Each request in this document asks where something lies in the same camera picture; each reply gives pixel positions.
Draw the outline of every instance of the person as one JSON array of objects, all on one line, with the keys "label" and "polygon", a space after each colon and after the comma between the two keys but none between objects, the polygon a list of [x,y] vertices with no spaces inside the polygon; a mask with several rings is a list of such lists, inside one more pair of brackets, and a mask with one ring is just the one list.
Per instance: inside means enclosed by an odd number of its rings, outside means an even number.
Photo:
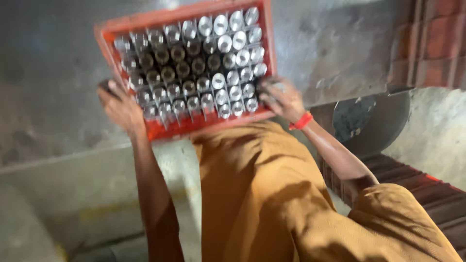
[{"label": "person", "polygon": [[[102,88],[98,95],[133,146],[149,259],[182,261],[175,208],[143,112],[114,81],[109,87],[114,95]],[[268,78],[260,88],[278,116],[297,123],[306,115],[288,79]],[[349,215],[336,212],[313,157],[278,124],[197,135],[191,139],[200,165],[202,261],[462,261],[408,190],[379,184],[316,121],[302,132],[351,189]]]}]

